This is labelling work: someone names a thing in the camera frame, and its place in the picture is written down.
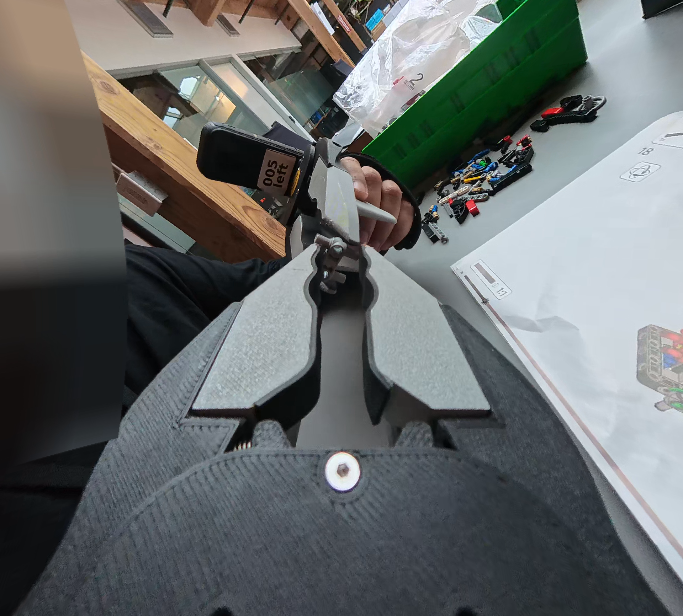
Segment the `thick open instruction booklet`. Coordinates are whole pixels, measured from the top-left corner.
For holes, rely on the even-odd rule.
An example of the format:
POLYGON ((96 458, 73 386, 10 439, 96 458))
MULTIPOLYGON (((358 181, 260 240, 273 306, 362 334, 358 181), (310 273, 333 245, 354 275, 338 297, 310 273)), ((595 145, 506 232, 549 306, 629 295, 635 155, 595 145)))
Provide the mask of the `thick open instruction booklet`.
POLYGON ((682 578, 682 112, 451 266, 682 578))

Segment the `person's left hand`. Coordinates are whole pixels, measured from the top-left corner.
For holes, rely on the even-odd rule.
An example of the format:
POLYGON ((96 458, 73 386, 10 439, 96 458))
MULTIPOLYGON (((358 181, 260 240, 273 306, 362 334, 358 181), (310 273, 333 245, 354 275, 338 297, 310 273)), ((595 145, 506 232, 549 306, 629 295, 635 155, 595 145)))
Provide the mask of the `person's left hand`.
POLYGON ((360 243, 386 253, 399 244, 411 231, 414 211, 403 197, 402 190, 392 180, 383 180, 380 173, 351 158, 344 157, 340 164, 353 179, 354 194, 358 201, 371 204, 392 214, 395 224, 359 217, 360 243))

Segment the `clear plastic bag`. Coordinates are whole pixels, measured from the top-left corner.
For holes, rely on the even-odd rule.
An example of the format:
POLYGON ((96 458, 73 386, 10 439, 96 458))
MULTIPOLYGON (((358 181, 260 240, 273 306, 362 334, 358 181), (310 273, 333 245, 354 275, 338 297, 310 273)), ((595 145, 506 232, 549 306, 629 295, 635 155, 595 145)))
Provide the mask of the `clear plastic bag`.
POLYGON ((374 139, 502 20, 495 0, 406 0, 333 100, 374 139))

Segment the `pile of small lego pieces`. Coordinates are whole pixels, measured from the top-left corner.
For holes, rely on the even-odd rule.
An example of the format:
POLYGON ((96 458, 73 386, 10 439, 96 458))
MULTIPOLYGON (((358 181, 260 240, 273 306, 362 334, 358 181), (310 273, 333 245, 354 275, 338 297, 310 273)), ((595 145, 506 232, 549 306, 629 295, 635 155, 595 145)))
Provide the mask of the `pile of small lego pieces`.
POLYGON ((504 137, 493 149, 485 149, 433 187, 435 202, 425 211, 421 228, 431 243, 447 244, 449 237, 439 225, 442 215, 463 225, 480 214, 480 204, 511 187, 533 171, 533 140, 517 142, 504 137))

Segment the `light grey lego connector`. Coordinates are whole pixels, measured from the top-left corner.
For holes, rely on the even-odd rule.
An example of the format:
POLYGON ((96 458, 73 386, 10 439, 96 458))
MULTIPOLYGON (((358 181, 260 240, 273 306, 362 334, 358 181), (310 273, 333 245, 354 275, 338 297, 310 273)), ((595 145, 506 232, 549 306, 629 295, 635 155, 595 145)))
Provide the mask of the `light grey lego connector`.
POLYGON ((334 295, 339 285, 346 281, 346 273, 339 268, 348 245, 340 237, 328 237, 320 233, 316 234, 314 244, 319 247, 320 290, 325 294, 334 295))

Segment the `white wall box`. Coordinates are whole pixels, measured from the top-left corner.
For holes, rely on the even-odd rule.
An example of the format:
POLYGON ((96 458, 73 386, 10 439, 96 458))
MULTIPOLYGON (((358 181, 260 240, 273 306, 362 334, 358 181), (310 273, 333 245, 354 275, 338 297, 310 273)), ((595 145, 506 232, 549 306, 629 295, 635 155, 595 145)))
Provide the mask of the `white wall box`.
POLYGON ((116 188, 118 194, 149 217, 156 215, 168 198, 168 194, 138 171, 120 172, 116 178, 116 188))

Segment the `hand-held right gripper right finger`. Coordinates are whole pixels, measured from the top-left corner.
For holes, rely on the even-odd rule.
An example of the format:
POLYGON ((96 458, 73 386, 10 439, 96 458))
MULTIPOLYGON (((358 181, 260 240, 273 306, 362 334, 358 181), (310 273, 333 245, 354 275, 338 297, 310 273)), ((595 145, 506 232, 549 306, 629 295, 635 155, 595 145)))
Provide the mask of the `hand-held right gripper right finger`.
POLYGON ((481 418, 491 406, 439 301, 362 248, 363 393, 371 423, 481 418))

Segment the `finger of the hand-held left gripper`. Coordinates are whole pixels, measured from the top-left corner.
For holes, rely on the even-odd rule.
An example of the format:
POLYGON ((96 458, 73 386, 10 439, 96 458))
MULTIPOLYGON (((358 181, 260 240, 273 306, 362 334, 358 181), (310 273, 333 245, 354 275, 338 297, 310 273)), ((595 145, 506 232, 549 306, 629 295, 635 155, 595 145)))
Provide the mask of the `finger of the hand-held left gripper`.
POLYGON ((317 219, 311 216, 298 216, 291 227, 291 259, 296 258, 313 245, 318 233, 317 219))
POLYGON ((316 160, 309 184, 309 197, 320 213, 321 227, 346 243, 359 242, 359 214, 353 178, 344 169, 316 160))

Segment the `black lego beam red end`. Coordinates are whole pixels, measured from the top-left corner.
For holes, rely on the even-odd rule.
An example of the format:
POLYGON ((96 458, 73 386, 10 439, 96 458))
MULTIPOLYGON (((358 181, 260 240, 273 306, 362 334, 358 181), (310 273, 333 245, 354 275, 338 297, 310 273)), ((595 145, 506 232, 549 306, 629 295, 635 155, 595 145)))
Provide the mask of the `black lego beam red end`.
POLYGON ((559 105, 545 109, 530 130, 545 133, 552 126, 574 123, 591 123, 597 112, 607 103, 603 95, 572 95, 559 101, 559 105))

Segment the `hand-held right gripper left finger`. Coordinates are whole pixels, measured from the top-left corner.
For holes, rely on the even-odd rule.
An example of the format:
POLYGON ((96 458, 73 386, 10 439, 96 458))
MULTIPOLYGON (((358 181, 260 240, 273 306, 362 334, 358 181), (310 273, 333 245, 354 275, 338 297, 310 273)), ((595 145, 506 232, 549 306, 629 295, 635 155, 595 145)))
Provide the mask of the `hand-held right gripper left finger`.
POLYGON ((192 403, 198 416, 299 422, 320 397, 320 247, 240 304, 192 403))

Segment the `green plastic bin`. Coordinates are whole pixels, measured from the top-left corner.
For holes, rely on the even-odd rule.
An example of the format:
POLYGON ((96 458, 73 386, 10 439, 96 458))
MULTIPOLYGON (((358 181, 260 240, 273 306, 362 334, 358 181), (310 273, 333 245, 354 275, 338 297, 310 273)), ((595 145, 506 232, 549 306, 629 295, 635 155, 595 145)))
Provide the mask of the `green plastic bin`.
POLYGON ((503 21, 363 153, 417 186, 587 62, 576 0, 498 0, 503 21))

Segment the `person's left forearm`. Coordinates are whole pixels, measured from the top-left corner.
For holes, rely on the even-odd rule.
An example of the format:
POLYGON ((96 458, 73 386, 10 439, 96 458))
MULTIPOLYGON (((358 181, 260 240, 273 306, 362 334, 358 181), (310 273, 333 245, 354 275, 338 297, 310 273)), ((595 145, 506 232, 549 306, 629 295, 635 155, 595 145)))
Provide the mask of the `person's left forearm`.
POLYGON ((284 257, 230 264, 139 245, 126 245, 125 258, 124 385, 137 396, 227 307, 289 262, 284 257))

